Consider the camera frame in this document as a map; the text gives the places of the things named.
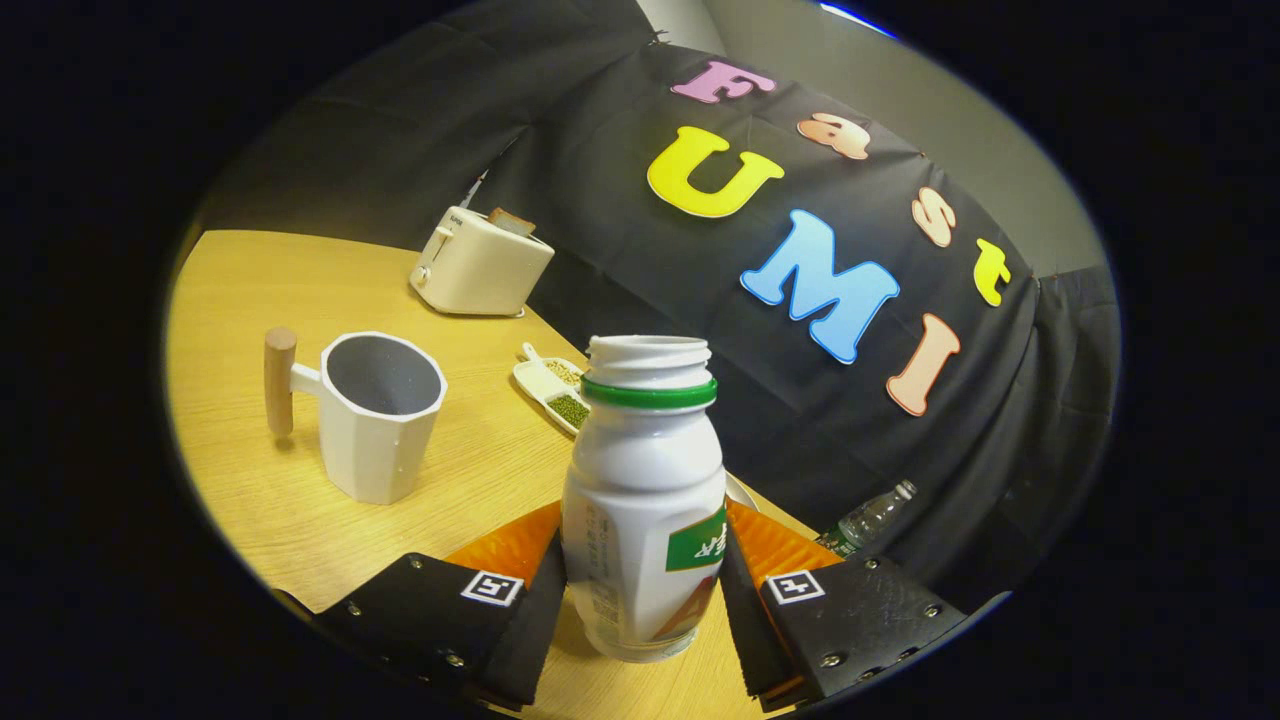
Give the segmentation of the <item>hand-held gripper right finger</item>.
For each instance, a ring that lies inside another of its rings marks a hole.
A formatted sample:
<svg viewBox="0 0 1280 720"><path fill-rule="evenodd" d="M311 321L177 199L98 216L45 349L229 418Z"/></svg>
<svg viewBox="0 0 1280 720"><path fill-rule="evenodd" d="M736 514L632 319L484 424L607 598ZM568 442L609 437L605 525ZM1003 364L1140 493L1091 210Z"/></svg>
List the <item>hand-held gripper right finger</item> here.
<svg viewBox="0 0 1280 720"><path fill-rule="evenodd" d="M861 692L968 628L888 559L842 560L745 503L726 507L719 587L746 692L767 712Z"/></svg>

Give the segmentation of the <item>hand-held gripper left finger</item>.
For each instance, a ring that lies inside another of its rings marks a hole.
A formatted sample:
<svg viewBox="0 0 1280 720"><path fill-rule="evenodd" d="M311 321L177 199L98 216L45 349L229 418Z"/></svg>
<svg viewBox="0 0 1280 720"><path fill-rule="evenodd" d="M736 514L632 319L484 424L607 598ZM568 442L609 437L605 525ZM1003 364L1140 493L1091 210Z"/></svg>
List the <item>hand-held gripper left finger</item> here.
<svg viewBox="0 0 1280 720"><path fill-rule="evenodd" d="M406 553L312 620L401 676L520 711L564 596L561 519L554 501L445 559Z"/></svg>

